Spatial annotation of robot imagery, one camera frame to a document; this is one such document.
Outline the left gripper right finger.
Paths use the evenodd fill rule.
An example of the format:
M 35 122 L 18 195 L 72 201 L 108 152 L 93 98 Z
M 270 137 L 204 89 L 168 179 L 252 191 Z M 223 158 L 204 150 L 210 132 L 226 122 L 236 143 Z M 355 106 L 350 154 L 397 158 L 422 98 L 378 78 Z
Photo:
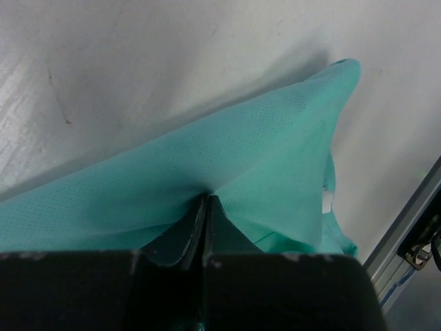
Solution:
M 205 330 L 244 330 L 251 326 L 257 287 L 250 267 L 263 255 L 228 218 L 221 200 L 211 196 L 203 250 Z

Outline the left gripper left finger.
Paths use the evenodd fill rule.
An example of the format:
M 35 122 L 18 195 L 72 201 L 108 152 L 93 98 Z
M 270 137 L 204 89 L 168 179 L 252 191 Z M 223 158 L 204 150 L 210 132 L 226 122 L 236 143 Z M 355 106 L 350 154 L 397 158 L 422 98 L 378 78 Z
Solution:
M 196 197 L 186 214 L 141 248 L 130 293 L 131 330 L 197 330 L 202 253 L 209 197 Z

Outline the mint green t-shirt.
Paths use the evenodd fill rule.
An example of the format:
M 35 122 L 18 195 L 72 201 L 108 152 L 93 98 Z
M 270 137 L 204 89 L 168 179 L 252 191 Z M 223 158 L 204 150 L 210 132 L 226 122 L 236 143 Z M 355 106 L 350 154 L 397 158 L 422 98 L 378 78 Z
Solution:
M 211 193 L 265 252 L 355 256 L 331 209 L 330 145 L 360 71 L 344 59 L 12 197 L 1 203 L 1 250 L 139 249 Z

